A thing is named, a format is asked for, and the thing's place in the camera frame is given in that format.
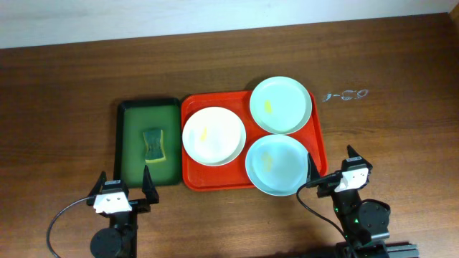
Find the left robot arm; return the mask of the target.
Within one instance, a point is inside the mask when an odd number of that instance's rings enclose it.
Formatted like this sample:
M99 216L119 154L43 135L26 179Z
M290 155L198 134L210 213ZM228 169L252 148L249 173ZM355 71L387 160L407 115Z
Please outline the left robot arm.
M149 213L159 202L158 192L148 166L143 170L142 199L129 200L129 190L122 180L109 181L103 171L90 191L87 205L110 223L99 230L90 242L90 251L97 258L134 258L137 256L138 215Z

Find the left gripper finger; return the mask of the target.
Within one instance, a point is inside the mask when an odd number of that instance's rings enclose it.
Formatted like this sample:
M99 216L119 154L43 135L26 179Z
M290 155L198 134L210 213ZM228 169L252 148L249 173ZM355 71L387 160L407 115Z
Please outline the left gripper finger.
M151 174L147 165L144 166L143 170L142 192L144 193L149 204L159 203L159 195L152 181Z
M106 172L105 171L102 171L95 183L95 185L93 186L93 188L91 189L90 193L88 194L89 197L91 196L96 196L100 193L101 191L101 188L103 187L103 184L106 182L107 180L107 176L106 176Z

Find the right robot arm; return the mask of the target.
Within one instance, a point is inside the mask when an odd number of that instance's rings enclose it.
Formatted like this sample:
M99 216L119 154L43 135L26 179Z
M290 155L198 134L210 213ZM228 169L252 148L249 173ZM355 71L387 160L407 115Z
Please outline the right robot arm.
M375 199L361 199L359 190L369 183L373 169L365 158L350 145L346 147L348 158L341 168L327 176L319 176L312 156L308 157L307 182L301 188L317 188L319 198L330 196L333 210L340 224L320 215L307 205L312 214L331 224L344 237L334 250L324 257L388 257L384 243L390 236L388 225L390 206Z

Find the light blue round plate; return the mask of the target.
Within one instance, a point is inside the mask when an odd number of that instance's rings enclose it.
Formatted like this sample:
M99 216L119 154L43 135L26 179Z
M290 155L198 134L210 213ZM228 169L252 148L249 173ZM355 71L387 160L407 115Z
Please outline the light blue round plate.
M271 196L290 196L308 180L309 152L286 135L267 135L256 140L245 158L252 184Z

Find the green yellow sponge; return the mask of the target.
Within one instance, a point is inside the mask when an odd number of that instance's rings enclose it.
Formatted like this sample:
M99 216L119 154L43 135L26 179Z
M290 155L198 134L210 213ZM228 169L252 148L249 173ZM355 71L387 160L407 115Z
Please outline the green yellow sponge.
M154 128L143 132L143 139L146 144L145 162L158 163L166 160L162 129Z

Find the white round plate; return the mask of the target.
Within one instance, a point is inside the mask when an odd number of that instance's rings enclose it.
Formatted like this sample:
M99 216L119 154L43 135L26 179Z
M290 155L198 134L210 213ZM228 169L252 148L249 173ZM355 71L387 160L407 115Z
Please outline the white round plate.
M184 124L182 143L188 156L205 166L232 162L245 147L247 133L241 118L223 107L198 110Z

